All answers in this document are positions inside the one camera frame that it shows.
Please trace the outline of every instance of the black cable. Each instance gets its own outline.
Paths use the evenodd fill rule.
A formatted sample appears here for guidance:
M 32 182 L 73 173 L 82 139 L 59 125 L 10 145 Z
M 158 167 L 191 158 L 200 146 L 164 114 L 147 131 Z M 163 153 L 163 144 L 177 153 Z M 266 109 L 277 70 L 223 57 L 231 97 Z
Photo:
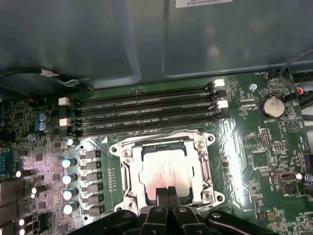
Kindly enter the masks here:
M 6 77 L 19 74 L 19 73 L 34 73 L 41 74 L 42 69 L 39 68 L 27 68 L 27 67 L 16 67 L 16 68 L 8 68 L 0 71 L 0 80 Z
M 301 103 L 300 107 L 301 107 L 301 109 L 305 109 L 305 108 L 308 108 L 308 107 L 310 107 L 312 105 L 313 105 L 313 99 L 309 100 L 307 102 Z
M 313 115 L 302 115 L 304 121 L 313 121 Z
M 291 59 L 290 61 L 288 61 L 287 63 L 285 63 L 285 65 L 281 68 L 281 70 L 280 70 L 279 73 L 278 73 L 279 80 L 281 80 L 281 82 L 283 82 L 285 85 L 290 86 L 290 87 L 292 87 L 293 89 L 296 90 L 295 84 L 293 84 L 292 82 L 290 82 L 290 81 L 288 81 L 287 79 L 285 79 L 285 78 L 283 77 L 283 73 L 284 73 L 284 71 L 285 71 L 290 65 L 292 65 L 295 61 L 297 61 L 297 60 L 303 58 L 304 56 L 306 56 L 306 55 L 308 55 L 308 54 L 310 54 L 310 53 L 312 53 L 312 52 L 313 52 L 313 48 L 311 48 L 311 49 L 309 49 L 309 50 L 307 50 L 307 51 L 305 51 L 305 52 L 299 54 L 298 56 L 294 57 L 293 59 Z
M 50 78 L 55 78 L 57 79 L 60 83 L 62 83 L 66 87 L 74 87 L 78 91 L 87 91 L 87 90 L 92 90 L 90 87 L 88 87 L 85 84 L 81 84 L 76 78 L 72 78 L 70 76 L 66 75 L 59 75 L 57 73 L 54 73 L 49 70 L 41 69 L 41 68 L 34 68 L 34 67 L 12 67 L 12 68 L 7 68 L 4 70 L 0 70 L 0 83 L 2 79 L 5 79 L 9 76 L 16 75 L 16 74 L 21 74 L 21 73 L 31 73 L 31 74 L 39 74 L 42 76 L 50 77 Z M 10 96 L 13 96 L 18 99 L 26 99 L 27 96 L 10 91 L 8 89 L 2 89 L 4 93 L 10 93 Z

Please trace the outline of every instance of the gray metal panel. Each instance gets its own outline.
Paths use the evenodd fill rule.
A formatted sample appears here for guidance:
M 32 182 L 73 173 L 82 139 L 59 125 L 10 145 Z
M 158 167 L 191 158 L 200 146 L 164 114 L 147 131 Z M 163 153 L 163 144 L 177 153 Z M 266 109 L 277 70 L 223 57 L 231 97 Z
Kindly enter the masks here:
M 90 77 L 98 89 L 277 67 L 313 46 L 312 12 L 299 0 L 180 9 L 175 0 L 2 0 L 0 68 Z M 3 84 L 26 94 L 62 87 L 38 75 Z

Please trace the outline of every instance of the cable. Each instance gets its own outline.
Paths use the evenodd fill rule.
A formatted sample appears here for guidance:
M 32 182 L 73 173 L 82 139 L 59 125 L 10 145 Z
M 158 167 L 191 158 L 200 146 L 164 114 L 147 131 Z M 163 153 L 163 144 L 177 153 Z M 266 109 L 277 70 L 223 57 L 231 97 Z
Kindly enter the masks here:
M 304 90 L 301 87 L 296 87 L 296 89 L 297 89 L 299 95 L 304 94 Z
M 306 56 L 306 55 L 308 55 L 308 54 L 310 54 L 310 53 L 312 53 L 312 52 L 313 52 L 313 48 L 311 48 L 311 49 L 309 49 L 309 50 L 307 50 L 307 51 L 305 51 L 305 52 L 299 54 L 298 56 L 294 57 L 293 59 L 291 59 L 290 61 L 288 61 L 287 63 L 285 63 L 285 65 L 281 68 L 281 70 L 280 70 L 279 73 L 278 73 L 279 80 L 281 80 L 281 82 L 283 82 L 284 84 L 286 84 L 286 85 L 288 85 L 288 86 L 290 86 L 290 87 L 292 87 L 292 88 L 294 88 L 294 89 L 296 90 L 296 86 L 295 86 L 292 82 L 290 82 L 290 81 L 288 81 L 287 79 L 285 79 L 285 78 L 283 77 L 283 73 L 284 73 L 284 71 L 285 71 L 290 65 L 292 65 L 295 61 L 297 61 L 297 60 L 303 58 L 304 56 Z
M 50 78 L 55 78 L 57 79 L 60 83 L 62 83 L 66 87 L 76 87 L 80 91 L 86 91 L 86 90 L 92 90 L 85 84 L 81 84 L 77 79 L 71 78 L 66 75 L 59 75 L 57 73 L 54 73 L 50 70 L 45 70 L 41 68 L 34 68 L 34 67 L 12 67 L 12 68 L 7 68 L 2 71 L 0 71 L 0 83 L 1 80 L 13 76 L 16 74 L 21 74 L 21 73 L 32 73 L 32 74 L 39 74 L 41 76 L 46 76 Z M 17 93 L 17 92 L 11 92 L 11 96 L 14 96 L 15 98 L 21 99 L 23 97 L 24 99 L 27 99 L 27 96 Z
M 304 121 L 313 121 L 313 115 L 302 115 Z

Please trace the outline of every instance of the mounting hole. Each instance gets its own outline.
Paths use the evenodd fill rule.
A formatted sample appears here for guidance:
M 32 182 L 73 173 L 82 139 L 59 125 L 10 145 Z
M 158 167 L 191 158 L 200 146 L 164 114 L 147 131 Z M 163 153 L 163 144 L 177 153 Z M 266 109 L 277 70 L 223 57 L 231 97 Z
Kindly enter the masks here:
M 223 201 L 223 197 L 222 196 L 217 196 L 216 200 L 218 200 L 219 202 Z

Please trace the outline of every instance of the barcode label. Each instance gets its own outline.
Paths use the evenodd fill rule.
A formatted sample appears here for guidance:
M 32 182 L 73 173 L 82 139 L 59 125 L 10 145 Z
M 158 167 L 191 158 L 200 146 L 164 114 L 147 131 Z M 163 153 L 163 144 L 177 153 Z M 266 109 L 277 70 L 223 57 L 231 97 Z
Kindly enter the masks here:
M 233 0 L 176 0 L 176 8 L 228 3 Z

